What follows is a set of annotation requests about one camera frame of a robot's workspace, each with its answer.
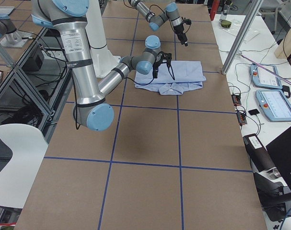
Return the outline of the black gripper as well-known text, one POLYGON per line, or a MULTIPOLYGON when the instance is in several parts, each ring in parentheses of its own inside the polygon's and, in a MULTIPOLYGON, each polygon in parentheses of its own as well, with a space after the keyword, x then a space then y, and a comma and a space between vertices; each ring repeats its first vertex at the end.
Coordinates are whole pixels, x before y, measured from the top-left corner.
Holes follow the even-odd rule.
POLYGON ((188 46, 187 43, 187 36, 184 33, 184 26, 183 24, 179 24, 173 27, 175 34, 177 35, 178 40, 180 43, 184 43, 184 46, 188 46))
POLYGON ((173 80, 175 80, 174 71, 171 65, 172 61, 172 54, 171 53, 165 53, 163 51, 160 51, 156 57, 156 60, 153 64, 153 70, 152 70, 152 76, 154 79, 158 77, 158 68, 161 64, 166 64, 168 68, 168 72, 173 80))

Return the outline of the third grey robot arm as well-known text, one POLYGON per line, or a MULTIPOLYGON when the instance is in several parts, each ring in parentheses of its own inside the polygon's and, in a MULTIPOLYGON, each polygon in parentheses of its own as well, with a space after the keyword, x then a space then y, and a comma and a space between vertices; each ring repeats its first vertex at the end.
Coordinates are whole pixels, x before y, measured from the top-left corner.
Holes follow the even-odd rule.
POLYGON ((7 14, 0 13, 0 43, 3 47, 23 47, 27 40, 17 31, 7 14))

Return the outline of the black monitor on arm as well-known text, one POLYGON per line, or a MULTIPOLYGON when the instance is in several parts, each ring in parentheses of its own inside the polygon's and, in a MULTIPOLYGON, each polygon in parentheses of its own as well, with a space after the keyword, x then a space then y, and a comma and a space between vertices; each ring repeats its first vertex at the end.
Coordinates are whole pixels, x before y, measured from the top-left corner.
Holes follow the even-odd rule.
POLYGON ((282 178, 291 189, 291 127, 272 140, 266 148, 282 178))

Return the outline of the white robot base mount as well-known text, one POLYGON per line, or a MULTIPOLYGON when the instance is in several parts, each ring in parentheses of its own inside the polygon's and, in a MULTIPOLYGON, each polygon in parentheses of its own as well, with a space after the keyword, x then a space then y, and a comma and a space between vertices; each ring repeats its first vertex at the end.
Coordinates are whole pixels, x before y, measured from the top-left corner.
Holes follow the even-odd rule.
POLYGON ((107 47, 98 0, 89 1, 86 17, 88 24, 85 29, 90 44, 95 74, 98 78, 104 78, 119 64, 120 56, 114 56, 107 47))

